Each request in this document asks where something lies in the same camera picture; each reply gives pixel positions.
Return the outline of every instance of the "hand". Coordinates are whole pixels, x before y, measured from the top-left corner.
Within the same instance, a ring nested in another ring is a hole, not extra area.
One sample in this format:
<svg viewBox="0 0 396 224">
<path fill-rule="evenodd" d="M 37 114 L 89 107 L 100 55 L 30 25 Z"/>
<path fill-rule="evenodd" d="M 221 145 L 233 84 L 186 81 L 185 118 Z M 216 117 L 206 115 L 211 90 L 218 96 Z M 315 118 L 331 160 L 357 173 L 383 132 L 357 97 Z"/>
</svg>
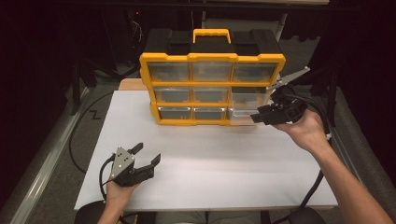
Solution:
<svg viewBox="0 0 396 224">
<path fill-rule="evenodd" d="M 310 153 L 315 153 L 316 150 L 329 145 L 320 116 L 308 109 L 305 110 L 304 115 L 297 122 L 278 124 L 274 127 L 287 133 L 297 146 Z"/>
<path fill-rule="evenodd" d="M 140 184 L 136 184 L 132 187 L 120 187 L 113 181 L 108 182 L 106 184 L 106 208 L 98 223 L 117 223 L 125 206 L 131 200 L 132 193 L 139 185 Z"/>
<path fill-rule="evenodd" d="M 132 187 L 120 187 L 113 181 L 106 184 L 106 206 L 118 208 L 123 211 L 131 200 L 132 193 L 140 184 Z"/>
</svg>

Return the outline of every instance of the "black clamp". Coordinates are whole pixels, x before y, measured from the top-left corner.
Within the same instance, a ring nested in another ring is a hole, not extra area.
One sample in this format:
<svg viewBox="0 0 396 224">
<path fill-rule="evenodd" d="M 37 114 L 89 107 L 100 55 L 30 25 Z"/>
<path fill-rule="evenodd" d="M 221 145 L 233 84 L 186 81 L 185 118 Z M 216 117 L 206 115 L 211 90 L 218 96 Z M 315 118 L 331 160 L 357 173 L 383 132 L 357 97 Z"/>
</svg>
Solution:
<svg viewBox="0 0 396 224">
<path fill-rule="evenodd" d="M 258 107 L 259 114 L 250 115 L 253 122 L 276 125 L 298 121 L 308 105 L 304 101 L 292 97 L 292 95 L 295 95 L 295 91 L 290 85 L 277 88 L 271 95 L 273 103 Z"/>
<path fill-rule="evenodd" d="M 118 147 L 109 181 L 114 181 L 121 187 L 131 187 L 154 177 L 154 167 L 160 163 L 161 154 L 158 154 L 150 165 L 136 169 L 134 168 L 135 158 L 133 155 L 142 148 L 143 143 L 139 143 L 129 150 Z"/>
</svg>

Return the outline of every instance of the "white sheet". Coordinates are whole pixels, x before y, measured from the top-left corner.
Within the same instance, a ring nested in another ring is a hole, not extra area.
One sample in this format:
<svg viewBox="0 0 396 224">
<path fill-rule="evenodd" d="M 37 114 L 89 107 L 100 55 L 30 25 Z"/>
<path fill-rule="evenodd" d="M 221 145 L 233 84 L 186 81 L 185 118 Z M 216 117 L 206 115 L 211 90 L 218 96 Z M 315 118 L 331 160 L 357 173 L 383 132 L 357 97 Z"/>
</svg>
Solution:
<svg viewBox="0 0 396 224">
<path fill-rule="evenodd" d="M 135 168 L 159 153 L 154 178 L 143 182 L 131 211 L 274 209 L 297 206 L 314 184 L 312 156 L 272 126 L 157 125 L 147 91 L 116 91 L 75 209 L 102 200 L 99 170 L 117 147 L 143 142 Z M 107 166 L 104 179 L 109 175 Z M 325 179 L 308 205 L 337 205 Z"/>
</svg>

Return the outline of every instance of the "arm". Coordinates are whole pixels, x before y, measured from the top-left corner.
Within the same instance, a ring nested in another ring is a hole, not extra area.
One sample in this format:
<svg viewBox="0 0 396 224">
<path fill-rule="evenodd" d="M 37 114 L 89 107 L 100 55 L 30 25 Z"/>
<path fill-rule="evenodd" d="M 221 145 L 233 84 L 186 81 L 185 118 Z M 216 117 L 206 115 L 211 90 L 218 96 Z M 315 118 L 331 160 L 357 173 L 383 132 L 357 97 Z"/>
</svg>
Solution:
<svg viewBox="0 0 396 224">
<path fill-rule="evenodd" d="M 138 184 L 132 187 L 123 188 L 113 181 L 108 182 L 106 184 L 106 207 L 98 221 L 98 224 L 116 224 L 137 186 Z"/>
<path fill-rule="evenodd" d="M 393 223 L 369 191 L 348 171 L 326 140 L 321 120 L 306 110 L 294 124 L 279 124 L 301 148 L 313 155 L 339 203 L 346 223 Z"/>
</svg>

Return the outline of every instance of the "black wire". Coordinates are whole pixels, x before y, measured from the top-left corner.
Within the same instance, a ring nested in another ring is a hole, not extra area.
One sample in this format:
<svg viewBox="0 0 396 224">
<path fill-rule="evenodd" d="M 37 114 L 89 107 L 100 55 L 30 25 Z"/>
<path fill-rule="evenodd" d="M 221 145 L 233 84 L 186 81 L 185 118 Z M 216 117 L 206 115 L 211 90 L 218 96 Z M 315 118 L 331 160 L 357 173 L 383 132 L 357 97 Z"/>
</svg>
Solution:
<svg viewBox="0 0 396 224">
<path fill-rule="evenodd" d="M 93 105 L 95 105 L 98 101 L 102 100 L 103 98 L 107 97 L 108 95 L 113 94 L 113 92 L 114 92 L 114 91 L 109 92 L 109 93 L 107 93 L 107 94 L 105 94 L 105 95 L 99 97 L 97 100 L 93 101 L 93 102 L 88 106 L 88 108 L 81 114 L 81 116 L 78 118 L 78 121 L 76 122 L 76 125 L 74 126 L 74 128 L 73 128 L 73 130 L 72 130 L 72 132 L 71 132 L 71 134 L 70 134 L 69 143 L 68 143 L 68 145 L 69 145 L 69 155 L 70 155 L 70 159 L 72 160 L 72 162 L 73 162 L 73 164 L 76 166 L 76 168 L 79 169 L 83 174 L 87 174 L 87 171 L 85 171 L 84 169 L 82 169 L 82 168 L 77 164 L 77 162 L 76 162 L 76 160 L 74 159 L 74 156 L 73 156 L 72 142 L 73 142 L 74 134 L 75 134 L 75 132 L 76 132 L 76 129 L 77 129 L 79 123 L 81 122 L 81 120 L 82 120 L 82 118 L 84 117 L 84 115 L 88 112 L 88 110 L 89 110 Z"/>
<path fill-rule="evenodd" d="M 284 222 L 284 221 L 288 220 L 288 218 L 289 218 L 289 216 L 282 217 L 282 218 L 280 218 L 280 219 L 276 220 L 275 222 L 273 222 L 272 224 L 278 224 L 278 223 L 282 223 L 282 222 Z"/>
<path fill-rule="evenodd" d="M 103 183 L 103 171 L 105 170 L 106 166 L 114 161 L 114 158 L 116 158 L 116 154 L 113 154 L 110 158 L 108 158 L 105 163 L 103 163 L 102 167 L 100 168 L 99 171 L 99 188 L 100 188 L 100 192 L 102 193 L 103 199 L 106 199 L 106 194 L 105 194 L 105 189 L 103 188 L 103 185 L 105 183 Z"/>
</svg>

